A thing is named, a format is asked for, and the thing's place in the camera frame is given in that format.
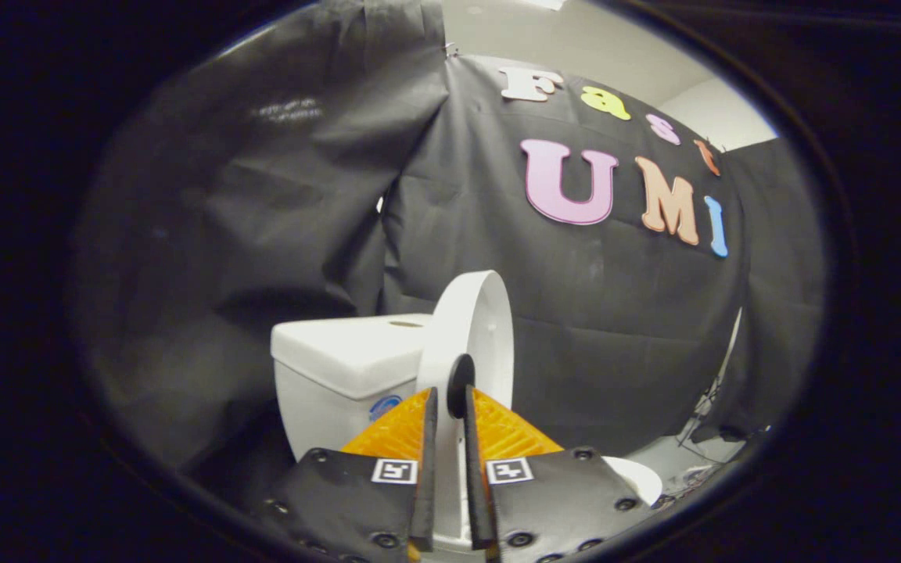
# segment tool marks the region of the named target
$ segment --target blue sticker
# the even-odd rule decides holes
[[[371,421],[376,421],[385,416],[385,413],[397,407],[398,403],[401,403],[401,396],[383,396],[378,400],[378,403],[375,403],[375,406],[371,407]]]

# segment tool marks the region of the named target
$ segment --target letter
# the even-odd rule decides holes
[[[715,156],[712,155],[711,150],[708,149],[707,144],[703,142],[701,139],[694,139],[694,144],[698,146],[698,149],[701,149],[701,158],[704,158],[704,164],[708,164],[708,170],[711,170],[711,174],[715,174],[721,178],[722,172],[718,170],[718,167],[715,165]]]
[[[593,176],[590,198],[573,202],[562,194],[562,161],[569,147],[557,142],[526,139],[519,143],[526,152],[526,199],[545,217],[568,224],[597,224],[614,206],[614,175],[618,160],[596,150],[583,150]]]
[[[547,70],[504,66],[500,72],[507,75],[505,99],[547,101],[546,94],[554,94],[555,85],[562,83],[561,76]]]
[[[729,256],[729,247],[725,246],[725,228],[722,225],[722,206],[710,195],[704,196],[704,203],[708,204],[708,214],[711,215],[711,250],[715,250],[715,254],[725,257]]]
[[[583,103],[591,108],[610,113],[613,117],[625,121],[632,118],[628,111],[625,110],[625,102],[611,92],[607,92],[607,90],[601,90],[593,86],[583,86],[583,95],[580,96],[580,100],[583,100]]]
[[[700,239],[694,221],[694,186],[677,176],[673,179],[671,191],[662,171],[653,161],[643,156],[636,156],[635,161],[644,176],[647,204],[641,222],[653,231],[669,231],[670,235],[677,234],[683,242],[696,246]]]
[[[678,138],[677,133],[673,133],[673,125],[669,125],[669,121],[651,113],[646,114],[644,118],[648,119],[648,122],[652,124],[652,131],[655,131],[655,134],[660,136],[660,138],[664,138],[673,144],[680,144],[680,138]]]

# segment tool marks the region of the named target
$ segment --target toilet tank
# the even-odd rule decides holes
[[[294,457],[340,450],[415,392],[429,314],[273,327],[276,396]]]

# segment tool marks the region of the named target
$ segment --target pink letter u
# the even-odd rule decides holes
[[[614,206],[612,170],[618,160],[596,150],[583,150],[593,176],[590,198],[573,202],[562,194],[562,161],[569,147],[557,142],[526,139],[519,143],[526,153],[526,198],[545,217],[569,224],[596,224],[611,214]]]

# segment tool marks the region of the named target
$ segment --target screw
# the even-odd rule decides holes
[[[375,536],[375,544],[385,549],[393,549],[398,547],[398,538],[391,534],[378,534]]]
[[[637,501],[635,499],[621,499],[616,505],[614,505],[614,508],[620,510],[621,512],[625,512],[635,508],[636,506]]]
[[[533,543],[533,536],[526,532],[518,532],[510,536],[507,543],[514,547],[523,547]]]

